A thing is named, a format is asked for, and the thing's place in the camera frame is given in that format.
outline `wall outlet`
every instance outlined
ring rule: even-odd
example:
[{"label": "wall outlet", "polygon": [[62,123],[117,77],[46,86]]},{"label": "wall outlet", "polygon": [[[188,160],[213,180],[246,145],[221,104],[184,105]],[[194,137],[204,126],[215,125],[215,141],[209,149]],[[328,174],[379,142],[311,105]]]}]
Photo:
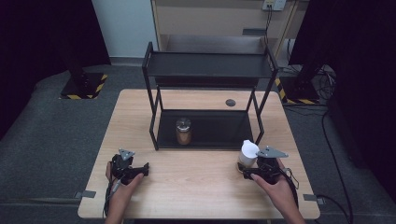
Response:
[{"label": "wall outlet", "polygon": [[264,0],[262,3],[262,10],[268,11],[271,6],[271,9],[273,11],[281,11],[283,8],[285,8],[287,0]]}]

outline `black and yellow hazard tape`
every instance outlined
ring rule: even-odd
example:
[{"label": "black and yellow hazard tape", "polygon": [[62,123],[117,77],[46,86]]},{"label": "black and yellow hazard tape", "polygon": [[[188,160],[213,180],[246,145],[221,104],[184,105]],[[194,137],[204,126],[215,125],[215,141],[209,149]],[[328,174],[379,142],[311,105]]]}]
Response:
[{"label": "black and yellow hazard tape", "polygon": [[319,100],[312,99],[289,99],[285,91],[283,90],[282,83],[280,83],[279,78],[275,80],[277,89],[279,91],[280,99],[286,104],[304,104],[304,105],[315,105],[319,104]]},{"label": "black and yellow hazard tape", "polygon": [[80,99],[96,99],[97,96],[99,95],[99,92],[102,90],[103,86],[105,85],[105,81],[107,79],[107,75],[103,74],[100,82],[98,83],[96,87],[96,91],[94,94],[66,94],[59,97],[60,99],[71,99],[71,100],[80,100]]}]

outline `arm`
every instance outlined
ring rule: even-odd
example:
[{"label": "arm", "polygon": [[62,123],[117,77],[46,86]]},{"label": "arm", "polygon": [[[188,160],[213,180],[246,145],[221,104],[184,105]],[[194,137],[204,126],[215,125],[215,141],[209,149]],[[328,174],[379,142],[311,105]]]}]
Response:
[{"label": "arm", "polygon": [[[110,178],[110,163],[107,163],[106,169],[107,179]],[[132,194],[134,190],[139,185],[143,178],[143,174],[137,175],[129,185],[120,184],[117,191],[110,198],[110,203],[108,207],[108,213],[106,218],[106,224],[119,224],[123,220],[123,214],[126,207],[131,201]]]},{"label": "arm", "polygon": [[[283,169],[285,167],[280,160],[278,160],[278,163],[280,168]],[[251,177],[262,189],[265,190],[265,192],[267,192],[276,209],[279,210],[283,218],[285,218],[289,224],[305,223],[304,218],[294,201],[289,183],[285,176],[281,176],[274,185],[267,183],[259,175],[252,174]]]}]

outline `glass jar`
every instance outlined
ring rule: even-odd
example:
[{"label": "glass jar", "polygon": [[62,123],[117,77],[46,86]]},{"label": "glass jar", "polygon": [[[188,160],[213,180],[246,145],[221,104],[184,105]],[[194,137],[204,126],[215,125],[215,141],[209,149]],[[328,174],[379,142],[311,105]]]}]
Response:
[{"label": "glass jar", "polygon": [[191,141],[191,121],[186,118],[178,119],[176,122],[177,141],[181,145],[188,145]]}]

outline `jar lid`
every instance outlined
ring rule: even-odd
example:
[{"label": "jar lid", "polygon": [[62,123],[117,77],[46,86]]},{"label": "jar lid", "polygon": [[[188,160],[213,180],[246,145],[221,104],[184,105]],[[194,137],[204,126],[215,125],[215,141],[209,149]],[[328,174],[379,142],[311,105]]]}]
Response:
[{"label": "jar lid", "polygon": [[191,121],[186,118],[181,118],[176,121],[177,130],[184,133],[190,130]]}]

